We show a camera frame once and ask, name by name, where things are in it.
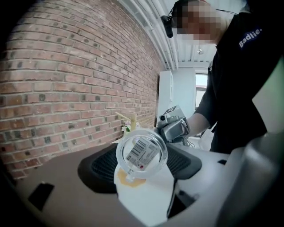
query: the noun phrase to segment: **red brick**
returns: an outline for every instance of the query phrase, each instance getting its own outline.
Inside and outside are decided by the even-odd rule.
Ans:
[[[136,90],[135,89],[132,89],[132,88],[129,88],[129,87],[126,87],[126,86],[123,87],[123,91],[136,94]]]
[[[22,129],[24,127],[24,121],[22,119],[16,119],[10,121],[11,129]]]
[[[51,113],[51,105],[34,105],[33,106],[34,114],[47,114]]]
[[[103,118],[94,118],[91,119],[91,125],[99,125],[103,123]]]
[[[32,147],[32,142],[30,140],[17,142],[15,143],[15,147],[17,150],[29,149]]]
[[[43,157],[39,157],[39,161],[44,164],[45,162],[49,161],[52,157],[47,155],[47,156],[43,156]]]
[[[95,64],[95,70],[98,70],[98,71],[101,71],[101,72],[104,72],[104,73],[107,73],[107,74],[110,74],[110,75],[113,75],[114,72],[115,72],[113,69],[110,69],[106,66],[100,65],[98,63]]]
[[[61,114],[55,114],[55,115],[47,115],[39,117],[40,124],[52,124],[52,123],[58,123],[62,121],[63,116]]]
[[[68,111],[69,110],[69,104],[65,104],[65,103],[53,104],[52,105],[52,110],[54,112]]]
[[[31,83],[5,83],[0,84],[0,94],[32,91]]]
[[[0,133],[0,142],[4,142],[4,141],[5,141],[4,135]]]
[[[116,107],[115,103],[107,103],[107,104],[106,104],[106,108],[107,108],[107,109],[113,109],[113,108],[115,108],[115,107]]]
[[[62,116],[64,121],[74,121],[80,119],[80,114],[79,113],[65,113]]]
[[[85,66],[85,60],[73,56],[69,57],[68,62],[78,66]]]
[[[118,78],[120,78],[120,79],[123,79],[123,78],[124,78],[124,77],[123,77],[123,74],[120,73],[120,72],[117,72],[117,71],[114,71],[114,76],[116,76],[116,77],[118,77]]]
[[[20,106],[14,108],[7,108],[1,110],[1,117],[19,117],[32,114],[32,108],[30,106]]]
[[[46,102],[59,102],[60,94],[45,94],[45,101]]]
[[[129,83],[129,82],[128,82],[128,83],[127,83],[127,86],[130,87],[130,88],[134,88],[134,84],[133,84],[133,83]]]
[[[83,136],[82,130],[77,130],[77,131],[74,131],[74,132],[67,133],[67,139],[68,140],[75,139],[75,138],[78,138],[78,137],[81,137],[81,136]]]
[[[79,102],[80,95],[79,94],[62,94],[63,102]]]
[[[51,90],[51,82],[36,82],[34,91],[49,91]]]
[[[99,80],[99,79],[96,79],[96,78],[85,77],[84,83],[112,88],[112,83],[109,83],[109,82],[106,82],[106,81],[103,81],[103,80]]]
[[[112,96],[111,97],[111,101],[112,102],[121,102],[121,97],[114,97],[114,96]]]
[[[55,153],[55,152],[58,152],[60,149],[58,145],[51,145],[51,146],[45,147],[43,150],[44,150],[44,153]]]
[[[105,94],[106,89],[101,87],[92,87],[92,93],[94,94]]]
[[[91,103],[91,110],[104,110],[106,104],[104,103]]]
[[[107,89],[106,94],[126,97],[126,92],[122,92],[118,90]]]
[[[122,126],[121,121],[114,121],[111,123],[111,127],[117,127],[117,126]]]
[[[76,145],[84,144],[84,147],[80,150],[83,150],[86,148],[86,144],[90,141],[89,137],[81,137],[76,139]]]
[[[131,113],[131,112],[134,112],[135,109],[134,108],[129,108],[129,109],[121,109],[121,113],[124,114],[124,113]]]
[[[69,123],[64,123],[60,125],[57,124],[55,125],[55,132],[63,132],[63,131],[68,131],[68,130],[73,130],[73,129],[85,128],[89,125],[90,125],[89,120],[69,122]]]
[[[45,136],[53,134],[53,127],[52,126],[44,126],[36,129],[37,136]]]
[[[110,123],[106,123],[106,124],[103,124],[103,125],[97,125],[97,131],[106,131],[109,128],[110,128]]]
[[[94,77],[102,79],[102,80],[107,80],[108,78],[108,74],[105,74],[103,72],[99,72],[99,71],[94,71]]]
[[[96,60],[96,57],[93,54],[89,53],[90,47],[87,46],[87,49],[84,50],[84,51],[78,50],[78,49],[81,49],[82,45],[80,45],[80,48],[76,47],[76,46],[74,46],[74,47],[75,48],[65,47],[63,52],[66,53],[66,54],[74,55],[74,56],[79,57],[79,58],[88,59],[92,62],[94,62]]]
[[[102,56],[103,53],[101,51],[99,51],[97,48],[91,48],[90,49],[90,53],[97,55],[97,56]]]
[[[41,165],[40,161],[37,158],[25,161],[25,163],[28,167]]]
[[[121,110],[120,110],[120,109],[112,109],[112,110],[111,110],[111,115],[116,114],[116,112],[118,112],[119,114],[121,114]]]
[[[10,174],[14,179],[25,177],[25,174],[23,171],[12,171],[10,172]]]
[[[16,106],[16,105],[21,105],[22,103],[23,102],[21,95],[9,95],[6,97],[7,106]]]
[[[102,117],[107,115],[110,115],[109,110],[84,111],[81,113],[82,118]]]
[[[126,108],[132,108],[134,107],[134,103],[127,103],[126,104]]]
[[[32,140],[32,145],[34,147],[39,147],[45,145],[44,138],[36,138]]]
[[[14,161],[13,155],[11,155],[11,154],[1,154],[0,158],[3,161],[4,164],[7,164],[9,162]]]
[[[93,70],[89,70],[85,67],[78,67],[78,66],[67,65],[67,64],[63,64],[63,63],[60,63],[58,65],[58,71],[82,74],[82,75],[86,75],[86,76],[92,76],[93,75]]]
[[[62,141],[62,135],[50,136],[51,143],[58,143]]]
[[[68,37],[70,35],[70,32],[61,29],[55,29],[53,34],[58,36]]]
[[[15,162],[12,164],[6,165],[8,170],[14,170],[14,169],[22,169],[26,167],[25,162],[20,161],[20,162]]]
[[[59,62],[67,62],[68,60],[68,55],[54,52],[32,51],[30,55],[33,59],[50,59]]]
[[[74,82],[74,83],[82,83],[83,82],[83,76],[66,75],[65,81],[66,82]]]
[[[71,110],[89,110],[89,103],[71,103],[69,104],[69,109]]]
[[[133,98],[133,97],[134,97],[134,94],[132,94],[132,93],[126,93],[126,97],[128,97],[128,98]]]
[[[28,158],[28,156],[26,155],[26,153],[24,151],[16,152],[13,155],[14,155],[14,158],[15,158],[16,161],[25,160],[25,159]]]
[[[26,117],[24,120],[26,126],[35,126],[39,124],[39,117]]]
[[[87,85],[73,85],[70,83],[54,83],[53,90],[90,93],[91,87]]]
[[[109,136],[106,136],[106,137],[102,137],[102,138],[100,139],[100,141],[101,141],[102,144],[105,144],[105,143],[107,143],[107,142],[110,142],[111,140],[112,140],[112,135],[109,135]]]
[[[114,121],[118,116],[108,116],[105,117],[105,122],[111,122]]]
[[[115,90],[122,90],[122,86],[118,85],[118,84],[114,84],[113,85],[113,89],[115,89]]]
[[[84,45],[84,44],[78,43],[78,42],[76,42],[74,44],[74,47],[77,48],[77,49],[80,49],[82,51],[89,51],[90,50],[90,46],[87,46],[87,45]]]
[[[109,43],[107,43],[106,41],[104,41],[103,39],[97,37],[97,38],[95,38],[95,41],[96,41],[97,43],[99,43],[99,44],[101,44],[101,45],[107,47],[108,49],[110,49],[110,50],[116,52],[116,49],[115,49],[111,44],[109,44]]]
[[[106,135],[106,132],[99,132],[99,133],[92,134],[92,137],[94,140],[96,140],[96,139],[104,137],[105,135]]]

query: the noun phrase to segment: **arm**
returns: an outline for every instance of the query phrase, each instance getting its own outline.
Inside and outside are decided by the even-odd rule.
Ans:
[[[202,100],[194,112],[194,114],[187,119],[190,127],[189,137],[195,136],[204,132],[209,127],[212,127],[217,122],[217,101],[211,82],[211,73],[208,70],[208,79],[206,92]]]

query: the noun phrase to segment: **person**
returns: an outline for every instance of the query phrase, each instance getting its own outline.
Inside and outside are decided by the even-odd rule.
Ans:
[[[256,1],[248,2],[232,20],[222,18],[204,0],[178,2],[181,4],[175,4],[172,11],[172,27],[177,34],[214,43],[217,49],[208,68],[206,92],[187,119],[188,136],[211,129],[217,123],[212,130],[210,151],[230,154],[267,132],[252,98],[283,53],[281,31],[275,30],[276,23],[271,17],[264,19]],[[279,49],[272,51],[273,43],[279,44]]]

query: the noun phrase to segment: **black shirt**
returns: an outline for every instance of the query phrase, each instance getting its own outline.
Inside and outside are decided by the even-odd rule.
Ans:
[[[281,56],[273,43],[282,43],[282,31],[272,31],[253,14],[235,15],[217,45],[208,68],[206,92],[195,113],[206,117],[214,128],[211,151],[231,153],[266,127],[252,98],[269,78]]]

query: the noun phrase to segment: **window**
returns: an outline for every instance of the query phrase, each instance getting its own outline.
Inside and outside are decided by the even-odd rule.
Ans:
[[[205,74],[196,74],[196,100],[195,100],[195,109],[199,106],[201,99],[206,91],[207,86],[207,75]]]

